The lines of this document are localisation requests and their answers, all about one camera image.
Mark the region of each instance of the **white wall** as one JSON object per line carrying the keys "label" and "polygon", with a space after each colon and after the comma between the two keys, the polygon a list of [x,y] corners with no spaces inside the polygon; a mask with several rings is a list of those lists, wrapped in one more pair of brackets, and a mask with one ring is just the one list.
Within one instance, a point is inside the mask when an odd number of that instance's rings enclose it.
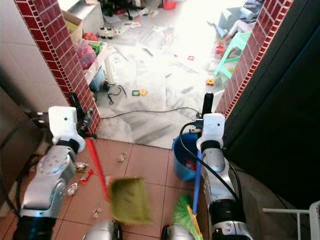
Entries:
{"label": "white wall", "polygon": [[68,105],[14,0],[0,0],[0,66],[20,105],[37,112]]}

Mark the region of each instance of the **electrical cord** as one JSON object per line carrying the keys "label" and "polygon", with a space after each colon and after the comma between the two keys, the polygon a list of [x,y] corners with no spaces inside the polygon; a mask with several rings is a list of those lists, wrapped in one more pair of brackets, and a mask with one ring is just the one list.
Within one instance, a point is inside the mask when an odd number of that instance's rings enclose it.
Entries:
{"label": "electrical cord", "polygon": [[120,113],[120,114],[114,115],[114,116],[101,117],[101,119],[113,119],[113,118],[120,117],[120,116],[122,116],[122,115],[131,114],[131,113],[155,113],[155,114],[164,114],[164,113],[169,113],[169,112],[177,111],[177,110],[180,110],[180,109],[190,109],[190,110],[193,110],[193,111],[199,113],[197,110],[195,110],[195,109],[192,108],[192,107],[182,106],[182,107],[177,107],[177,108],[174,108],[174,109],[171,109],[171,110],[165,110],[165,111],[133,110],[133,111],[123,112],[123,113]]}
{"label": "electrical cord", "polygon": [[[34,118],[30,118],[27,121],[25,121],[24,123],[22,123],[20,126],[16,127],[15,129],[13,129],[3,140],[3,142],[0,144],[0,154],[2,153],[5,145],[7,144],[7,142],[12,138],[12,136],[21,128],[23,128],[24,126],[26,126],[27,124],[29,124],[30,122],[32,122],[33,120],[38,119],[37,117]],[[9,198],[9,194],[6,188],[6,184],[4,181],[4,176],[2,173],[2,168],[1,168],[1,158],[0,158],[0,190],[2,193],[2,196],[4,197],[4,200],[6,201],[6,203],[8,204],[8,206],[11,208],[11,210],[13,211],[13,213],[16,215],[16,217],[19,219],[20,218],[20,214],[19,211],[15,208],[13,202],[10,200]]]}
{"label": "electrical cord", "polygon": [[180,131],[180,134],[179,134],[179,137],[180,137],[180,143],[182,145],[182,147],[184,148],[184,150],[186,150],[194,160],[196,160],[197,162],[201,163],[206,169],[209,170],[210,173],[212,173],[228,190],[229,192],[232,194],[232,196],[234,197],[235,201],[238,202],[238,203],[241,203],[241,201],[239,200],[237,194],[235,193],[235,191],[233,191],[233,189],[228,185],[228,183],[226,183],[222,177],[220,177],[220,175],[214,171],[208,164],[206,164],[204,161],[202,161],[200,158],[198,158],[195,154],[193,154],[184,144],[183,140],[182,140],[182,134],[185,130],[185,128],[187,126],[191,126],[191,125],[194,125],[195,122],[189,122],[185,125],[183,125],[183,127],[181,128],[181,131]]}
{"label": "electrical cord", "polygon": [[124,87],[121,86],[121,85],[118,85],[117,87],[118,87],[118,89],[119,89],[119,92],[118,92],[118,93],[107,93],[107,94],[106,94],[107,97],[109,98],[109,104],[110,104],[110,105],[112,105],[112,104],[115,103],[115,102],[112,100],[111,96],[118,96],[122,91],[123,91],[125,97],[128,98],[127,93],[126,93]]}
{"label": "electrical cord", "polygon": [[[244,173],[244,174],[247,174],[247,175],[253,177],[250,173],[247,173],[246,171],[243,171],[243,170],[240,170],[240,169],[236,169],[236,168],[235,168],[235,170],[236,170],[237,172]],[[280,198],[280,196],[279,196],[277,193],[275,193],[275,192],[272,191],[271,189],[270,189],[270,191],[276,196],[276,198],[281,202],[281,204],[282,204],[286,209],[289,209],[288,206],[284,203],[284,201]],[[289,214],[290,214],[290,216],[291,216],[296,222],[298,221],[298,220],[296,219],[296,217],[295,217],[292,213],[289,213]],[[301,226],[304,227],[305,229],[310,230],[310,227],[304,225],[303,223],[300,223],[300,224],[301,224]]]}
{"label": "electrical cord", "polygon": [[241,189],[241,182],[240,182],[239,175],[238,175],[236,169],[234,168],[234,166],[232,166],[230,163],[229,163],[229,166],[235,175],[236,184],[238,186],[238,196],[239,196],[240,204],[243,207],[243,197],[242,197],[242,189]]}

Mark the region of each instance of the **red brick pillar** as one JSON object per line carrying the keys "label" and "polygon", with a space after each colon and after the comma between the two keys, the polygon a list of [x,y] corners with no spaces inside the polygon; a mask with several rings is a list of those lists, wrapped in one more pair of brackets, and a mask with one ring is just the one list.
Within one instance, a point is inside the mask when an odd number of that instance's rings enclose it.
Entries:
{"label": "red brick pillar", "polygon": [[266,0],[232,78],[215,110],[226,118],[255,73],[294,0]]}
{"label": "red brick pillar", "polygon": [[68,93],[75,92],[85,111],[93,108],[90,131],[96,133],[100,115],[57,0],[14,1],[67,101]]}

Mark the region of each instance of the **red broom handle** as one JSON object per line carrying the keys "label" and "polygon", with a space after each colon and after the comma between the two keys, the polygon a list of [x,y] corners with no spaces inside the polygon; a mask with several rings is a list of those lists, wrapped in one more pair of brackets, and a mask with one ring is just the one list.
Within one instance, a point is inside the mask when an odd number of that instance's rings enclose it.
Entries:
{"label": "red broom handle", "polygon": [[86,144],[89,148],[89,152],[91,154],[91,158],[93,160],[93,164],[95,165],[96,172],[98,173],[99,179],[100,179],[100,184],[102,187],[102,192],[105,200],[109,202],[109,194],[108,194],[108,189],[106,185],[106,179],[104,177],[104,172],[102,170],[101,164],[100,164],[100,159],[95,147],[94,140],[92,138],[86,138],[85,139]]}

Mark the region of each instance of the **plastic bag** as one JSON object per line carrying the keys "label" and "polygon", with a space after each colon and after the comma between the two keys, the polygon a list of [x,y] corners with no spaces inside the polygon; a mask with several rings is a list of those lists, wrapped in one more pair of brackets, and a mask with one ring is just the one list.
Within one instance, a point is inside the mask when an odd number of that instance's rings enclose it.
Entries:
{"label": "plastic bag", "polygon": [[82,69],[88,69],[97,57],[95,51],[90,46],[90,44],[83,39],[78,42],[75,48]]}

